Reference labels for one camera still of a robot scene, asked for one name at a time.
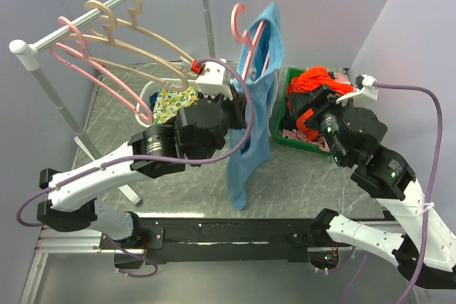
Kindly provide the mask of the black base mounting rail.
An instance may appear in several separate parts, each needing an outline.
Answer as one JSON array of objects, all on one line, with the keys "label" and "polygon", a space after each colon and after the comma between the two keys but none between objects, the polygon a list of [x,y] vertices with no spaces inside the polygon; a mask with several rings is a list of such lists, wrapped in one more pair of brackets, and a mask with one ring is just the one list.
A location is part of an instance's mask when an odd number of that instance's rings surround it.
[{"label": "black base mounting rail", "polygon": [[204,261],[307,262],[310,248],[336,245],[311,219],[141,219],[146,249],[157,264]]}]

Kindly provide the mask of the orange garment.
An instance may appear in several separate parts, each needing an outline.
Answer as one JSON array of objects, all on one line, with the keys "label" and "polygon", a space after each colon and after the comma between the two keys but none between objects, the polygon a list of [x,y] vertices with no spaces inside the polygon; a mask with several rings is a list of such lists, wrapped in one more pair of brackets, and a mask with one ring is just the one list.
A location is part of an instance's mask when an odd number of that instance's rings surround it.
[{"label": "orange garment", "polygon": [[[291,79],[286,91],[286,96],[288,97],[289,93],[311,92],[323,84],[328,85],[342,95],[354,91],[354,87],[342,73],[329,72],[325,67],[315,66],[309,68],[300,76]],[[312,110],[309,110],[297,119],[296,127],[298,131],[306,136],[308,141],[315,142],[318,138],[318,132],[307,128],[304,124],[304,120],[308,119],[311,114]]]}]

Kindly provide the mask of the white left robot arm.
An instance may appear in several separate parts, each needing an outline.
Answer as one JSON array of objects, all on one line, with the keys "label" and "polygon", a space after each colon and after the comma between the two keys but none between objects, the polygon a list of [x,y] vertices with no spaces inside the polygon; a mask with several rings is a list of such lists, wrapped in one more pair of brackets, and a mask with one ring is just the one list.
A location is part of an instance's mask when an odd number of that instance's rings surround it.
[{"label": "white left robot arm", "polygon": [[52,190],[37,206],[38,221],[60,232],[90,228],[126,248],[136,247],[143,237],[138,215],[108,206],[102,195],[128,183],[183,172],[187,165],[210,163],[224,147],[228,130],[247,126],[246,104],[242,94],[231,100],[221,95],[200,97],[166,123],[133,135],[109,155],[67,173],[42,171]]}]

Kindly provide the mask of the light blue shorts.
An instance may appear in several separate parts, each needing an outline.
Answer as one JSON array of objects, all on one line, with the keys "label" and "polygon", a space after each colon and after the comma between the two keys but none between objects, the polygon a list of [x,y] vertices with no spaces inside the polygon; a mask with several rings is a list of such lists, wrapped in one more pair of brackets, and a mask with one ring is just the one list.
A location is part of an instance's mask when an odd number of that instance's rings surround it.
[{"label": "light blue shorts", "polygon": [[[251,94],[253,104],[247,105],[245,115],[252,123],[249,138],[242,139],[246,130],[230,130],[229,143],[234,148],[242,146],[229,157],[226,169],[226,184],[232,206],[237,210],[247,207],[248,178],[262,163],[270,157],[269,118],[276,101],[279,74],[284,60],[284,42],[281,32],[279,7],[275,3],[268,5],[247,29],[251,36],[257,30],[261,20],[266,21],[266,28],[256,49],[246,86]],[[248,50],[242,45],[237,72],[242,76]]]}]

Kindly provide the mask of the green plastic tray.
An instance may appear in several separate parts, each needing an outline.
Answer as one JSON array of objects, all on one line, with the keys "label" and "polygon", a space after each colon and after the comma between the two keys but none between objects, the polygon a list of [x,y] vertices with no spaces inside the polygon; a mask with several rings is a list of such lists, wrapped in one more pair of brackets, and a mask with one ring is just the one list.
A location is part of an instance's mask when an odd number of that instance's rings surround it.
[{"label": "green plastic tray", "polygon": [[279,134],[279,124],[281,120],[284,118],[286,114],[286,89],[288,87],[288,84],[291,82],[292,78],[300,76],[304,72],[303,69],[300,68],[295,68],[295,67],[288,67],[286,71],[286,77],[284,81],[281,81],[281,85],[283,86],[283,89],[279,91],[280,94],[280,99],[278,104],[276,105],[277,108],[277,118],[275,119],[275,124],[274,124],[274,133],[272,134],[272,137],[274,138],[274,141],[277,144],[287,146],[287,147],[293,147],[299,150],[305,150],[308,152],[316,153],[316,154],[323,154],[329,156],[331,153],[327,151],[323,151],[320,147],[318,147],[315,144],[311,144],[310,142],[302,142],[298,140],[293,140],[288,137],[283,137]]}]

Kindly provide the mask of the aluminium frame rail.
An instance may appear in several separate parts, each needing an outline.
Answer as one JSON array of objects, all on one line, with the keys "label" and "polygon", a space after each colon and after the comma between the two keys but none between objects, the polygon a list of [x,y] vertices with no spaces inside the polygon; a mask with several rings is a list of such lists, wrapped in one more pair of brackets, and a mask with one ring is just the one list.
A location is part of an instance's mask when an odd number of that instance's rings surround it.
[{"label": "aluminium frame rail", "polygon": [[45,226],[38,236],[35,253],[99,253],[101,236],[90,229],[63,233]]}]

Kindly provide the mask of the beige hanger left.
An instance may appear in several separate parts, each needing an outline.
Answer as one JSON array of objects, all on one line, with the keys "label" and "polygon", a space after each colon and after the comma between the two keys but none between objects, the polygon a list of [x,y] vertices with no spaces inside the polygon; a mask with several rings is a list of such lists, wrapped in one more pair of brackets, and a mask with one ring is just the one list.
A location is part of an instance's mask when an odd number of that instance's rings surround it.
[{"label": "beige hanger left", "polygon": [[104,34],[98,33],[92,27],[92,24],[89,23],[88,26],[89,26],[89,29],[92,31],[93,35],[83,34],[83,37],[92,42],[102,43],[107,46],[112,46],[114,48],[123,49],[126,51],[136,53],[140,56],[149,58],[149,59],[157,62],[158,64],[161,64],[164,67],[168,68],[172,72],[174,72],[180,79],[180,84],[171,83],[170,81],[166,81],[162,78],[158,78],[152,74],[147,74],[140,70],[135,70],[135,69],[129,68],[126,65],[121,65],[121,64],[110,62],[110,61],[103,60],[100,58],[94,58],[94,60],[96,62],[101,62],[102,65],[124,70],[129,73],[136,73],[138,75],[141,75],[145,78],[148,78],[156,83],[163,85],[165,88],[173,89],[176,91],[185,91],[189,87],[190,72],[187,72],[187,71],[183,70],[181,67],[177,67],[177,66],[171,64],[171,62],[169,62],[168,60],[165,60],[164,58],[159,57],[159,56],[155,55],[154,53],[148,52],[144,49],[138,48],[137,46],[126,43],[124,41],[120,41],[115,38],[114,30],[118,27],[118,25],[125,26],[125,27],[129,28],[130,30],[136,31],[138,33],[141,33],[144,36],[148,36],[149,38],[153,38],[157,41],[160,41],[161,43],[164,43],[165,45],[171,47],[172,50],[178,52],[181,57],[185,57],[187,59],[192,58],[192,56],[190,54],[188,54],[183,49],[181,49],[180,47],[178,47],[176,44],[172,43],[171,41],[167,40],[163,36],[159,35],[158,33],[153,32],[149,29],[146,29],[142,26],[139,26],[138,16],[143,11],[143,4],[142,4],[141,0],[133,0],[133,2],[135,4],[134,7],[128,8],[130,20],[126,21],[124,19],[119,19],[114,14],[114,12],[108,6],[106,6],[104,3],[102,3],[98,0],[88,0],[85,3],[85,9],[86,10],[93,10],[93,9],[101,10],[103,15],[100,16],[100,18],[102,20],[106,20],[108,23],[103,24],[103,30],[105,31]]}]

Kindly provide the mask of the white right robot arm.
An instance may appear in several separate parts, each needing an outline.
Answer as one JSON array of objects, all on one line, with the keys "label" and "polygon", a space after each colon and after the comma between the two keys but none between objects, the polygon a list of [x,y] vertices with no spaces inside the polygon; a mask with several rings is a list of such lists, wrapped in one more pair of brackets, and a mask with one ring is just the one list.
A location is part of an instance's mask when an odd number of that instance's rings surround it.
[{"label": "white right robot arm", "polygon": [[375,113],[357,107],[327,85],[308,93],[290,93],[294,119],[306,112],[306,126],[328,143],[339,167],[354,171],[351,180],[387,209],[403,228],[401,234],[375,229],[323,209],[308,237],[320,246],[332,241],[362,248],[392,263],[399,273],[425,289],[455,289],[455,235],[425,195],[405,158],[381,142],[388,130]]}]

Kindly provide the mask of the beige hanger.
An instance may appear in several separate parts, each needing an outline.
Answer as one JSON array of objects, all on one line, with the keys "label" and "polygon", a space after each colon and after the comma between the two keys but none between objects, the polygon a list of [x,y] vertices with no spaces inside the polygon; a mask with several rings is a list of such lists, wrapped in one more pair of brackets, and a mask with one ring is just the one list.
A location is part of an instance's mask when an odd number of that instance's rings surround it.
[{"label": "beige hanger", "polygon": [[176,44],[172,43],[165,37],[159,35],[158,33],[155,33],[147,28],[144,28],[138,24],[138,16],[142,13],[143,11],[143,3],[141,0],[133,0],[134,7],[128,8],[128,14],[130,17],[129,21],[126,21],[124,19],[119,19],[114,12],[104,3],[98,1],[98,0],[88,0],[85,3],[85,10],[93,10],[97,9],[101,11],[102,15],[98,17],[96,20],[97,21],[105,21],[103,24],[103,30],[104,33],[99,33],[97,32],[91,23],[88,24],[89,29],[91,32],[94,34],[92,38],[89,38],[87,35],[86,38],[88,40],[92,41],[99,41],[102,44],[109,45],[115,48],[123,48],[125,50],[131,51],[133,53],[136,53],[138,55],[142,55],[144,57],[148,57],[152,59],[153,61],[165,66],[166,68],[174,71],[176,74],[179,75],[181,79],[189,79],[189,78],[196,78],[196,75],[190,71],[190,70],[185,70],[182,68],[174,67],[171,62],[168,60],[165,60],[164,58],[161,58],[159,56],[156,56],[155,54],[149,53],[141,48],[138,48],[136,46],[133,46],[129,43],[120,41],[115,38],[114,36],[114,31],[117,29],[118,26],[124,26],[131,31],[135,31],[137,33],[140,33],[144,36],[147,36],[148,38],[153,38],[156,41],[159,41],[167,46],[169,46],[172,50],[176,51],[179,53],[180,57],[183,57],[186,61],[192,62],[194,58],[188,54],[186,51],[184,51],[182,48],[177,46]]},{"label": "beige hanger", "polygon": [[136,73],[138,75],[141,75],[145,78],[148,78],[156,83],[163,85],[165,88],[173,89],[176,91],[185,91],[189,87],[190,72],[187,72],[187,71],[183,70],[181,67],[177,67],[177,66],[171,64],[171,62],[169,62],[168,60],[165,60],[164,58],[159,57],[159,56],[155,55],[154,53],[148,52],[144,49],[138,48],[137,46],[126,43],[124,41],[120,41],[115,38],[114,30],[118,27],[118,25],[125,26],[125,27],[129,28],[130,30],[136,31],[138,33],[141,33],[144,36],[148,36],[149,38],[153,38],[157,41],[160,41],[161,43],[164,43],[165,45],[171,47],[172,50],[178,52],[181,57],[185,57],[187,59],[192,58],[192,56],[190,54],[188,54],[183,49],[181,49],[180,47],[178,47],[176,44],[172,43],[171,41],[167,40],[163,36],[159,35],[158,33],[153,32],[149,29],[146,29],[142,26],[139,26],[138,16],[143,11],[143,4],[142,4],[141,0],[133,0],[133,2],[135,4],[134,7],[128,8],[130,20],[126,21],[124,19],[119,19],[114,14],[114,12],[108,6],[106,6],[104,3],[102,3],[98,0],[88,0],[85,3],[85,9],[86,10],[93,10],[93,9],[101,10],[103,15],[100,16],[100,18],[102,20],[106,20],[108,23],[103,24],[103,30],[105,31],[104,34],[98,33],[92,27],[92,24],[89,23],[88,26],[89,26],[89,29],[92,31],[93,35],[83,34],[83,37],[92,42],[102,43],[107,46],[112,46],[114,48],[123,49],[126,51],[136,53],[140,56],[149,58],[149,59],[157,62],[158,64],[161,64],[164,67],[168,68],[172,72],[174,72],[180,79],[180,84],[171,83],[170,81],[166,81],[162,78],[158,78],[152,74],[147,74],[140,70],[135,70],[135,69],[129,68],[126,65],[121,65],[121,64],[110,62],[110,61],[103,60],[100,58],[94,58],[94,60],[96,62],[101,62],[102,65],[124,70],[129,73]]}]

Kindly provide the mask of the navy pink floral garment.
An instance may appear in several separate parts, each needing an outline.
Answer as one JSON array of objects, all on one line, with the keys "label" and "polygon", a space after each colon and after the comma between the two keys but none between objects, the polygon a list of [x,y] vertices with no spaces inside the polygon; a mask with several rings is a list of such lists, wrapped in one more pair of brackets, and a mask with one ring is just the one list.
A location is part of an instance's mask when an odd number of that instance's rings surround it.
[{"label": "navy pink floral garment", "polygon": [[354,90],[343,71],[332,71],[322,66],[315,66],[306,70],[290,68],[284,84],[284,94],[279,105],[279,118],[274,130],[274,139],[281,145],[295,147],[315,153],[329,153],[329,147],[321,134],[307,128],[304,120],[310,118],[308,110],[298,119],[293,119],[289,112],[290,103],[288,95],[296,91],[305,93],[316,87],[327,84],[342,95]]}]

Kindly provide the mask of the beige hanger right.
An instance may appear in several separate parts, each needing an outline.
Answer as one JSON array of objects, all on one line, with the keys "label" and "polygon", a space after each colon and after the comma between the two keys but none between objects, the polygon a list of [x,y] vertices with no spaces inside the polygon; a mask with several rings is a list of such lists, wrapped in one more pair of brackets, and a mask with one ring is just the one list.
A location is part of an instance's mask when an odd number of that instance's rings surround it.
[{"label": "beige hanger right", "polygon": [[133,53],[136,53],[138,55],[142,55],[144,57],[148,57],[152,59],[153,61],[165,66],[166,68],[174,71],[176,74],[179,75],[181,79],[189,79],[189,78],[196,78],[196,75],[190,71],[190,70],[185,70],[182,68],[174,67],[171,62],[168,60],[165,60],[164,58],[161,58],[159,56],[156,56],[155,54],[149,53],[141,48],[138,48],[136,46],[133,46],[129,43],[120,41],[115,38],[114,36],[114,31],[117,29],[118,26],[124,26],[131,31],[135,31],[137,33],[140,33],[144,36],[147,36],[148,38],[153,38],[156,41],[159,41],[167,46],[169,46],[172,50],[176,51],[179,53],[180,57],[183,57],[186,61],[192,62],[194,58],[188,54],[186,51],[184,51],[182,48],[177,46],[176,44],[172,43],[165,37],[159,35],[158,33],[155,33],[147,28],[144,28],[138,24],[138,16],[142,13],[143,11],[143,3],[141,0],[133,0],[134,7],[128,8],[128,14],[130,17],[129,21],[126,21],[124,19],[119,19],[114,12],[104,3],[98,1],[98,0],[88,0],[85,3],[85,10],[93,10],[97,9],[101,11],[102,15],[98,17],[96,20],[97,21],[105,21],[103,24],[103,30],[104,33],[99,33],[97,32],[91,23],[88,24],[89,29],[91,32],[94,34],[92,38],[89,38],[87,35],[86,38],[88,40],[92,41],[99,41],[102,44],[109,45],[115,48],[123,48],[125,50],[131,51]]}]

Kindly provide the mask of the white metal clothes rack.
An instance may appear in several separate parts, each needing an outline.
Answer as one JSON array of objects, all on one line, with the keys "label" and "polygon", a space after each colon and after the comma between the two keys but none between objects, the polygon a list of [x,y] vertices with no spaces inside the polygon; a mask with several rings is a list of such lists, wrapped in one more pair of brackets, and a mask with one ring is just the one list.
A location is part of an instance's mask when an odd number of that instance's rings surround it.
[{"label": "white metal clothes rack", "polygon": [[[126,0],[107,0],[104,5],[110,9],[115,8]],[[216,57],[214,35],[212,30],[212,18],[209,7],[209,0],[202,0],[202,9],[204,13],[205,28],[207,34],[207,45],[209,56]],[[93,9],[89,12],[79,16],[73,20],[73,24],[78,28],[94,21],[102,15],[101,10]],[[63,116],[69,127],[72,129],[75,136],[75,142],[79,148],[86,152],[89,157],[100,157],[99,151],[96,149],[93,142],[86,134],[86,129],[79,125],[73,113],[67,108],[63,99],[54,88],[47,75],[44,73],[43,68],[38,60],[39,53],[45,51],[57,41],[67,37],[71,30],[69,28],[59,28],[47,36],[41,38],[35,43],[28,44],[22,40],[13,40],[10,42],[10,51],[16,55],[21,61],[22,65],[28,70],[36,79],[38,84],[42,87],[54,106]],[[120,192],[134,205],[138,205],[142,199],[140,196],[129,186],[124,185],[118,188]]]}]

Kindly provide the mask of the lemon print cloth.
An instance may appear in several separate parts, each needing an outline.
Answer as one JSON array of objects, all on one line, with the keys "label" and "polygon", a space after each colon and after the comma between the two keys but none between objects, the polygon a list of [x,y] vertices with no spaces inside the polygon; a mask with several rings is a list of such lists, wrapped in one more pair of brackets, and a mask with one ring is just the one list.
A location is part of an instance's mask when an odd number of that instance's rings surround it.
[{"label": "lemon print cloth", "polygon": [[171,117],[176,116],[180,108],[187,107],[197,100],[197,88],[195,86],[190,86],[182,92],[162,89],[156,94],[152,112],[155,124],[165,123]]}]

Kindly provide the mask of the white plastic laundry basket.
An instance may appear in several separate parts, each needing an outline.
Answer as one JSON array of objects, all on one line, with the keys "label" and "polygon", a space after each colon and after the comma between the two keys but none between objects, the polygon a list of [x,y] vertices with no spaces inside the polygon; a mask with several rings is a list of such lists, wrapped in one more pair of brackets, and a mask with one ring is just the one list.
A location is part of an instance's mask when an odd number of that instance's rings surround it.
[{"label": "white plastic laundry basket", "polygon": [[[166,83],[169,83],[170,85],[176,85],[177,87],[180,87],[182,85],[182,82],[179,78],[163,78],[163,80]],[[163,85],[162,83],[150,81],[146,83],[141,90],[140,97],[147,105],[150,105],[150,97],[162,89],[171,90],[171,87],[169,85]]]}]

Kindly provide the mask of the pink hanger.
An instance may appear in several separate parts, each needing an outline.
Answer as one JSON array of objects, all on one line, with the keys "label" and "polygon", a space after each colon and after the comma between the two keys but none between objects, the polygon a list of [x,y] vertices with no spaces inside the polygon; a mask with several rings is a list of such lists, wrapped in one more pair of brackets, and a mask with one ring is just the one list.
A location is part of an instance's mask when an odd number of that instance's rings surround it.
[{"label": "pink hanger", "polygon": [[[89,53],[88,53],[88,44],[87,41],[84,37],[84,35],[81,33],[81,31],[65,16],[59,16],[58,17],[58,22],[62,27],[66,27],[70,30],[71,33],[74,33],[76,35],[76,44],[78,46],[78,50],[67,46],[64,43],[57,42],[53,44],[50,48],[49,51],[53,55],[55,59],[57,59],[59,62],[64,64],[65,66],[69,67],[70,69],[75,70],[76,72],[80,73],[81,75],[84,75],[86,78],[90,79],[92,82],[94,82],[96,85],[99,85],[100,87],[104,88],[107,90],[112,96],[117,98],[120,102],[125,104],[131,111],[133,111],[138,117],[141,118],[141,120],[144,123],[147,124],[152,124],[153,123],[153,114],[150,108],[145,104],[145,102],[142,100],[142,98],[134,92],[129,86],[127,86],[121,79],[119,79],[117,76],[112,74],[108,69],[106,69],[104,66],[93,60]],[[79,66],[75,65],[74,63],[66,60],[64,57],[60,56],[55,52],[54,48],[60,48],[62,51],[67,53],[68,55],[77,58],[81,61],[86,62],[88,65],[94,67],[96,70],[100,71],[104,75],[106,75],[109,79],[111,79],[114,83],[116,83],[118,86],[120,86],[121,89],[123,89],[133,100],[136,101],[136,104],[132,104],[129,102],[126,98],[121,96],[119,93],[115,92],[112,88],[108,87],[105,83],[103,83],[101,80],[97,79],[96,77],[92,76],[89,72],[83,70]]]},{"label": "pink hanger", "polygon": [[259,25],[257,26],[257,29],[253,36],[250,35],[248,30],[244,30],[241,33],[239,30],[238,19],[239,19],[239,16],[241,14],[243,14],[245,11],[246,11],[245,4],[236,3],[232,9],[231,21],[230,21],[231,31],[232,31],[234,40],[238,44],[245,45],[248,50],[247,59],[245,61],[244,68],[242,71],[243,81],[246,81],[249,76],[250,68],[252,66],[252,61],[253,61],[256,49],[259,45],[259,41],[264,32],[264,29],[266,28],[266,21],[261,20],[259,22]]}]

